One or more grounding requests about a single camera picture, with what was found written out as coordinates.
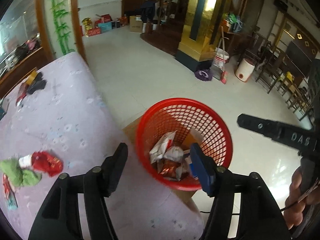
red plastic basket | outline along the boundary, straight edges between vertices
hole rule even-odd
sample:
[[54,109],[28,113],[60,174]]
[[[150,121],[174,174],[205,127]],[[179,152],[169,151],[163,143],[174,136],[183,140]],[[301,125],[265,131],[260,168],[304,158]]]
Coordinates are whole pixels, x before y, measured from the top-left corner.
[[232,158],[232,140],[228,127],[210,107],[187,98],[170,98],[156,103],[143,115],[136,135],[136,152],[140,162],[156,180],[172,189],[192,191],[201,189],[198,180],[186,178],[170,181],[151,166],[149,151],[166,132],[177,131],[174,145],[179,145],[195,128],[203,136],[201,149],[217,165],[228,168]]

gold container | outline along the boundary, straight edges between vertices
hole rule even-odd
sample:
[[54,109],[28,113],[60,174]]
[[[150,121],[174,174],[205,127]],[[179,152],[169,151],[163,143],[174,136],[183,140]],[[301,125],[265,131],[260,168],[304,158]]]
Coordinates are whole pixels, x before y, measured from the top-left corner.
[[84,25],[84,35],[88,37],[88,30],[93,28],[91,18],[84,18],[82,23]]

white plastic container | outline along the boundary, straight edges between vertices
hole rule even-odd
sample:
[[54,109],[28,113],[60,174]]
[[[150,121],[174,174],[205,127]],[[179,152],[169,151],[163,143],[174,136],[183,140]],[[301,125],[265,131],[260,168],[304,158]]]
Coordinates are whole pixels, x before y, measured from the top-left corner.
[[229,57],[230,57],[229,54],[227,52],[224,52],[224,58],[223,58],[223,50],[217,49],[216,56],[213,59],[212,65],[216,66],[216,67],[220,68],[222,71],[224,71],[223,60],[224,60],[224,63],[226,63],[227,60],[229,59]]
[[236,76],[242,82],[247,82],[254,71],[254,65],[252,62],[244,58],[236,70]]

blue box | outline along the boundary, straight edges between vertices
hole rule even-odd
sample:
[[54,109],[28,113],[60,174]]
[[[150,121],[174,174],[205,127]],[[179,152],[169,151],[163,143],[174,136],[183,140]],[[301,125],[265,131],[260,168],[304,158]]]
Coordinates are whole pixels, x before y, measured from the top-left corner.
[[98,23],[98,27],[101,29],[101,33],[111,31],[112,30],[112,22]]

screw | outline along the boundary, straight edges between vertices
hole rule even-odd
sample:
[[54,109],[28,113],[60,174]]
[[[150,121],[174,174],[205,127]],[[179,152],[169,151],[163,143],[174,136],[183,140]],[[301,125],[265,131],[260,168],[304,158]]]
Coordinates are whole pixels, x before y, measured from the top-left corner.
[[255,179],[258,179],[259,178],[259,174],[256,173],[256,172],[252,172],[251,174],[251,177],[255,178]]
[[218,166],[218,167],[217,167],[217,171],[218,171],[218,172],[221,172],[221,173],[224,173],[224,172],[226,171],[226,168],[223,167],[223,166]]
[[92,169],[92,172],[99,173],[101,171],[101,167],[97,166]]
[[61,174],[59,175],[59,179],[65,179],[67,176],[68,176],[68,174],[66,174],[66,173],[61,173]]

